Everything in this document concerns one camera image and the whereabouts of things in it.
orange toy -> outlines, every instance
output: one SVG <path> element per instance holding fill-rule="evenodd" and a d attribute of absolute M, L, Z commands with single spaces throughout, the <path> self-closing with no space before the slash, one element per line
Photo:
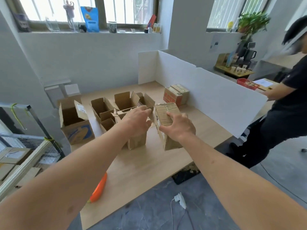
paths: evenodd
<path fill-rule="evenodd" d="M 93 194 L 90 197 L 90 200 L 88 202 L 93 203 L 100 198 L 100 196 L 103 192 L 107 177 L 108 177 L 108 174 L 105 173 L 104 176 L 102 177 L 101 181 L 99 182 L 98 186 L 94 190 L 94 192 L 93 192 Z"/>

black pants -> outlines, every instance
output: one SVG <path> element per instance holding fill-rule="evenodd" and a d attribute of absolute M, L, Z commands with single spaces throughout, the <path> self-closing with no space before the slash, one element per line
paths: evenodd
<path fill-rule="evenodd" d="M 238 148 L 234 159 L 251 168 L 263 161 L 276 145 L 286 139 L 306 135 L 307 113 L 270 110 L 265 119 L 251 127 L 247 141 Z"/>

coffee maker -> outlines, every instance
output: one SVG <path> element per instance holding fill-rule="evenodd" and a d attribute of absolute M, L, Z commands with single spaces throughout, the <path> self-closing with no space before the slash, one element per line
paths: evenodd
<path fill-rule="evenodd" d="M 238 60 L 237 64 L 239 66 L 241 65 L 247 65 L 247 69 L 249 68 L 251 64 L 251 59 L 256 57 L 257 51 L 251 50 L 256 46 L 255 42 L 241 42 L 236 50 L 236 53 L 238 54 Z"/>

hand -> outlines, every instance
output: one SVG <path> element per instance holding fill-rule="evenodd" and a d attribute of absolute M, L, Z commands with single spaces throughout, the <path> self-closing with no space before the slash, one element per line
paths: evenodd
<path fill-rule="evenodd" d="M 189 120 L 187 114 L 174 114 L 167 112 L 167 115 L 171 116 L 173 123 L 171 126 L 160 126 L 159 130 L 167 134 L 170 138 L 180 142 L 180 139 L 185 137 L 186 134 L 196 134 L 196 128 L 191 120 Z"/>
<path fill-rule="evenodd" d="M 128 125 L 131 131 L 131 136 L 141 135 L 148 131 L 151 126 L 151 121 L 147 120 L 151 109 L 146 109 L 146 106 L 139 106 L 131 109 L 123 118 L 122 123 Z"/>

person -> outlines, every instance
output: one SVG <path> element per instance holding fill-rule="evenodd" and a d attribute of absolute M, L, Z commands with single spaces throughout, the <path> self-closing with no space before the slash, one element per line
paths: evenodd
<path fill-rule="evenodd" d="M 287 31 L 283 44 L 307 26 L 307 16 L 295 21 Z M 299 41 L 301 52 L 307 53 L 307 33 Z M 281 142 L 307 135 L 307 56 L 305 55 L 274 89 L 263 92 L 268 101 L 275 100 L 266 118 L 254 124 L 242 146 L 230 144 L 229 157 L 251 168 Z"/>
<path fill-rule="evenodd" d="M 121 148 L 151 122 L 145 106 L 51 166 L 0 204 L 2 230 L 66 230 Z M 229 215 L 242 229 L 306 229 L 307 211 L 289 196 L 200 140 L 186 114 L 167 113 L 160 130 L 189 153 Z"/>

